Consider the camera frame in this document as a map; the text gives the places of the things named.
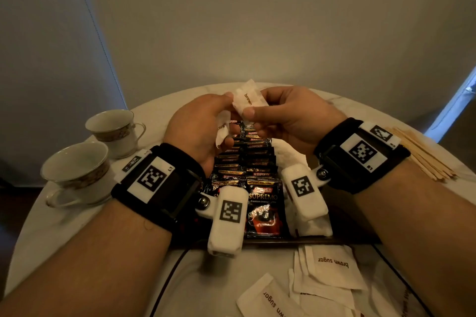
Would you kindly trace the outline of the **person's right hand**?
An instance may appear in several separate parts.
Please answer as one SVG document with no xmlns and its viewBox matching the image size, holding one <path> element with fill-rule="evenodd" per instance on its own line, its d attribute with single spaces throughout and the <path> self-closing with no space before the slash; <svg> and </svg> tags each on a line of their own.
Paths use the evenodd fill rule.
<svg viewBox="0 0 476 317">
<path fill-rule="evenodd" d="M 272 106 L 268 128 L 255 128 L 263 138 L 281 139 L 297 152 L 314 154 L 318 143 L 347 116 L 302 86 L 277 86 L 261 91 Z"/>
</svg>

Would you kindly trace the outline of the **person's left hand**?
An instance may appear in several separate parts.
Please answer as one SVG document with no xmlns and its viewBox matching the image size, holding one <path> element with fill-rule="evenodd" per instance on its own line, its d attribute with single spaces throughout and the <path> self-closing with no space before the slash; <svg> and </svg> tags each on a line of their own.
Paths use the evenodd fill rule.
<svg viewBox="0 0 476 317">
<path fill-rule="evenodd" d="M 233 138 L 227 138 L 216 148 L 217 115 L 223 110 L 211 110 L 209 94 L 193 99 L 179 108 L 170 119 L 163 142 L 177 147 L 193 158 L 209 177 L 215 164 L 215 156 L 222 149 L 233 147 Z"/>
</svg>

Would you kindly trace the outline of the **white sugar packet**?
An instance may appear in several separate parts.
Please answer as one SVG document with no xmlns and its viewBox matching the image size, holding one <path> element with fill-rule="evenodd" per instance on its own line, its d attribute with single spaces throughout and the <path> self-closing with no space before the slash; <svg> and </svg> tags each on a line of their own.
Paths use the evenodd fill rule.
<svg viewBox="0 0 476 317">
<path fill-rule="evenodd" d="M 308 274 L 316 281 L 348 290 L 367 290 L 366 282 L 346 245 L 305 245 Z"/>
<path fill-rule="evenodd" d="M 294 252 L 294 268 L 289 270 L 289 296 L 295 301 L 299 297 L 298 303 L 305 296 L 315 296 L 340 308 L 356 309 L 351 290 L 329 286 L 312 278 L 307 268 L 304 247 L 299 247 Z"/>
<path fill-rule="evenodd" d="M 253 122 L 248 121 L 242 116 L 244 109 L 247 107 L 262 107 L 268 105 L 261 90 L 252 79 L 248 80 L 233 92 L 233 107 L 239 116 L 241 116 L 246 126 L 252 125 Z"/>
<path fill-rule="evenodd" d="M 237 299 L 237 306 L 243 317 L 308 317 L 269 273 Z"/>
<path fill-rule="evenodd" d="M 217 117 L 217 135 L 216 135 L 216 148 L 219 149 L 220 146 L 223 144 L 223 142 L 227 138 L 232 138 L 230 129 L 229 129 L 229 124 L 231 121 L 231 111 L 229 110 L 223 110 L 220 112 Z"/>
<path fill-rule="evenodd" d="M 320 296 L 294 292 L 295 274 L 288 270 L 289 297 L 296 302 L 309 317 L 365 317 L 360 311 Z"/>
</svg>

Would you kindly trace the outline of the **person's right forearm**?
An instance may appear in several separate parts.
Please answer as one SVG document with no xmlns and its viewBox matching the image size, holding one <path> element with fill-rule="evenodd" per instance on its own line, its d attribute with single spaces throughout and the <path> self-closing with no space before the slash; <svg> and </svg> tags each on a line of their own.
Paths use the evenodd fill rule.
<svg viewBox="0 0 476 317">
<path fill-rule="evenodd" d="M 409 160 L 354 199 L 435 317 L 476 317 L 476 205 Z"/>
</svg>

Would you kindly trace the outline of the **person's left forearm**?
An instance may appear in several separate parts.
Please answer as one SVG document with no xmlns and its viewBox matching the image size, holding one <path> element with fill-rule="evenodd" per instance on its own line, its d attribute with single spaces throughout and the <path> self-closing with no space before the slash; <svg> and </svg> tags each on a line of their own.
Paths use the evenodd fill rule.
<svg viewBox="0 0 476 317">
<path fill-rule="evenodd" d="M 0 302 L 0 317 L 143 317 L 171 237 L 110 200 Z"/>
</svg>

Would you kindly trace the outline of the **row of black coffee sachets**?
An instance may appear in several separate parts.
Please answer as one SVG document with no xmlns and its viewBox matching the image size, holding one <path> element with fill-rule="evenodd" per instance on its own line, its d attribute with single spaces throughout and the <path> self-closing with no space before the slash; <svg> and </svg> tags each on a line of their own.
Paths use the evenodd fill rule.
<svg viewBox="0 0 476 317">
<path fill-rule="evenodd" d="M 215 157 L 202 192 L 218 197 L 222 187 L 243 188 L 248 194 L 245 237 L 289 238 L 284 186 L 271 140 L 259 137 L 253 125 L 236 120 L 231 123 L 240 127 L 240 133 L 232 134 L 233 146 Z"/>
</svg>

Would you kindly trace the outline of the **row of white sachets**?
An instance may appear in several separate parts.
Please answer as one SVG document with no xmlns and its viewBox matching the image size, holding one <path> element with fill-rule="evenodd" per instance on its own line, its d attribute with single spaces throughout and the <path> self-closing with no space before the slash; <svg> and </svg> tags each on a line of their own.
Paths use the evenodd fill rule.
<svg viewBox="0 0 476 317">
<path fill-rule="evenodd" d="M 305 155 L 297 152 L 287 142 L 278 139 L 272 139 L 272 147 L 275 150 L 278 166 L 278 175 L 280 178 L 281 171 L 288 166 L 300 163 L 305 165 L 306 167 L 309 167 Z M 321 167 L 321 170 L 318 171 L 318 177 L 323 180 L 325 179 L 324 173 L 327 173 L 327 171 L 324 170 L 321 165 L 317 166 L 316 168 L 318 167 Z M 331 237 L 333 235 L 333 230 L 328 214 L 321 218 L 317 218 L 308 222 L 302 221 L 298 217 L 297 210 L 288 195 L 288 191 L 285 187 L 284 182 L 283 193 L 287 224 L 289 232 L 293 238 Z"/>
</svg>

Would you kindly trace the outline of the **white teacup with gold rim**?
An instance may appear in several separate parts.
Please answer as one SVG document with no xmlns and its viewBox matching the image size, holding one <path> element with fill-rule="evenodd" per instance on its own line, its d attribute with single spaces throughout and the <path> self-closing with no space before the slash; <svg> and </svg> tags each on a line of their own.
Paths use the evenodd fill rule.
<svg viewBox="0 0 476 317">
<path fill-rule="evenodd" d="M 134 122 L 130 110 L 107 110 L 90 117 L 85 128 L 109 149 L 109 157 L 123 159 L 138 150 L 138 141 L 146 133 L 146 125 Z"/>
<path fill-rule="evenodd" d="M 42 165 L 40 175 L 57 187 L 45 196 L 51 208 L 101 204 L 116 184 L 109 149 L 99 141 L 85 141 L 54 153 Z"/>
</svg>

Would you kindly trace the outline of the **dark tray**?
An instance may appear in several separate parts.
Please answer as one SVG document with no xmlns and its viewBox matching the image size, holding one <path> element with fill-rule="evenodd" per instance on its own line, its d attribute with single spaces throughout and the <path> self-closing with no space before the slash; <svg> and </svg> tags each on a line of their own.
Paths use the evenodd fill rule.
<svg viewBox="0 0 476 317">
<path fill-rule="evenodd" d="M 330 214 L 304 221 L 289 197 L 285 183 L 270 169 L 216 170 L 205 183 L 199 212 L 211 212 L 212 199 L 221 187 L 242 187 L 249 193 L 244 231 L 244 246 L 280 248 L 300 244 L 370 244 L 379 242 L 374 232 L 360 226 L 338 206 Z"/>
</svg>

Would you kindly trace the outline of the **bundle of wooden stirrers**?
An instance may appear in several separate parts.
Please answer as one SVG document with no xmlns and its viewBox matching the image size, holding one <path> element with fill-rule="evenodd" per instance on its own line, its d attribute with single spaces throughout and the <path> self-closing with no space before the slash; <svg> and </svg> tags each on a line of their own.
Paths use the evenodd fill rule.
<svg viewBox="0 0 476 317">
<path fill-rule="evenodd" d="M 446 183 L 458 179 L 456 172 L 444 164 L 415 132 L 396 127 L 389 128 L 389 131 L 401 139 L 401 144 L 410 151 L 409 159 L 431 180 Z"/>
</svg>

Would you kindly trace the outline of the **grey curtain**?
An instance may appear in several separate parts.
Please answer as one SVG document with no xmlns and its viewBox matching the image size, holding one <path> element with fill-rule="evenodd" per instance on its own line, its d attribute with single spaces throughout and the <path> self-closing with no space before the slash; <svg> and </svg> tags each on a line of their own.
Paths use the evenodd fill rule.
<svg viewBox="0 0 476 317">
<path fill-rule="evenodd" d="M 127 106 L 89 0 L 0 0 L 0 179 L 43 185 L 44 161 L 112 109 Z"/>
</svg>

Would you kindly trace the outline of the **window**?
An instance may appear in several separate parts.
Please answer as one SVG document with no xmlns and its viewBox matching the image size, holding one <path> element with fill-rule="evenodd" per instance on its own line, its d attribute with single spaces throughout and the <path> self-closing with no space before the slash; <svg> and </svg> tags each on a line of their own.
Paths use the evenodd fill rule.
<svg viewBox="0 0 476 317">
<path fill-rule="evenodd" d="M 476 97 L 476 66 L 439 113 L 424 135 L 436 143 L 443 139 L 467 105 Z"/>
</svg>

